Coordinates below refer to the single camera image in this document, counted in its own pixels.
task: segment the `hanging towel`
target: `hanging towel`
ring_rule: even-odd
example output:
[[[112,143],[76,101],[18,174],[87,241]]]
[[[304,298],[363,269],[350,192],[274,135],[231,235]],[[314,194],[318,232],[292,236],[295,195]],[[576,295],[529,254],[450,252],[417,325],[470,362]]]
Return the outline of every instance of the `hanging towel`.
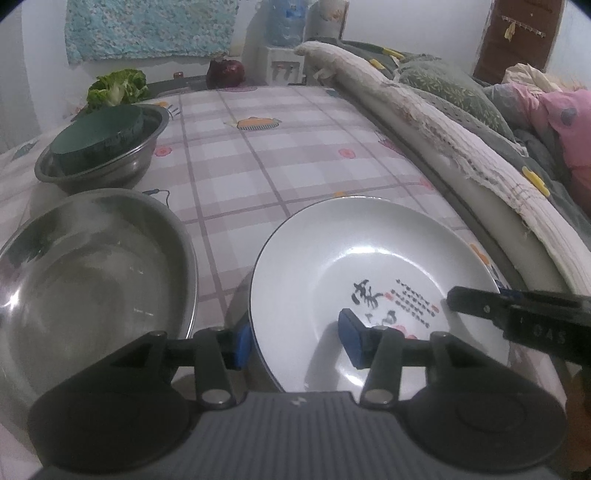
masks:
[[[68,62],[226,54],[238,1],[68,0]]]
[[[513,35],[515,35],[515,22],[511,22],[511,25],[507,27],[507,30],[505,30],[505,38],[507,40],[511,41]]]

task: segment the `water bottle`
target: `water bottle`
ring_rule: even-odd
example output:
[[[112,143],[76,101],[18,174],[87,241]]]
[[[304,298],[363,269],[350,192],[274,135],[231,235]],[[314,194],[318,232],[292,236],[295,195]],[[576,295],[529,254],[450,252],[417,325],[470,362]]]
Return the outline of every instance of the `water bottle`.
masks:
[[[273,47],[297,47],[303,40],[306,0],[269,0],[266,39]]]

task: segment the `stainless steel bowl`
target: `stainless steel bowl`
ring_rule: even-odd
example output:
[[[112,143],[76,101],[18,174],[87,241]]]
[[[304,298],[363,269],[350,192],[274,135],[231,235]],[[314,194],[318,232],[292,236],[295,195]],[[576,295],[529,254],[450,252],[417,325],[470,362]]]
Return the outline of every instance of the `stainless steel bowl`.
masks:
[[[140,105],[144,110],[144,130],[138,145],[119,157],[74,175],[64,175],[47,147],[35,164],[35,176],[55,183],[67,193],[106,187],[132,186],[146,173],[158,136],[168,125],[169,112],[158,105]]]
[[[0,251],[0,423],[23,429],[42,393],[149,331],[188,337],[197,279],[184,225],[142,193],[80,193],[27,222]]]

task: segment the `metal screw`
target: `metal screw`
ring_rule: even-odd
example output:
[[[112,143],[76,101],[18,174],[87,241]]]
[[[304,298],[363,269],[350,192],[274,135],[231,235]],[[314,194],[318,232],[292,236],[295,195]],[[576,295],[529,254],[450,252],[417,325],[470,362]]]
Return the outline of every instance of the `metal screw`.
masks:
[[[364,396],[365,400],[376,405],[387,405],[394,399],[394,395],[388,390],[382,388],[374,388],[368,390]]]
[[[212,388],[201,394],[201,399],[205,403],[210,405],[222,405],[230,400],[232,396],[226,390],[220,390],[219,388]]]

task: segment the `green vegetable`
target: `green vegetable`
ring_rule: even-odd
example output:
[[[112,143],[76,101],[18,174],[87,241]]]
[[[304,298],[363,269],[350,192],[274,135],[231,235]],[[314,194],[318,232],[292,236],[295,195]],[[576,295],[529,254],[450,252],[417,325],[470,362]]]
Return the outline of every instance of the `green vegetable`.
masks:
[[[88,89],[86,102],[89,110],[120,103],[136,103],[150,98],[146,75],[141,70],[125,69],[97,77]]]

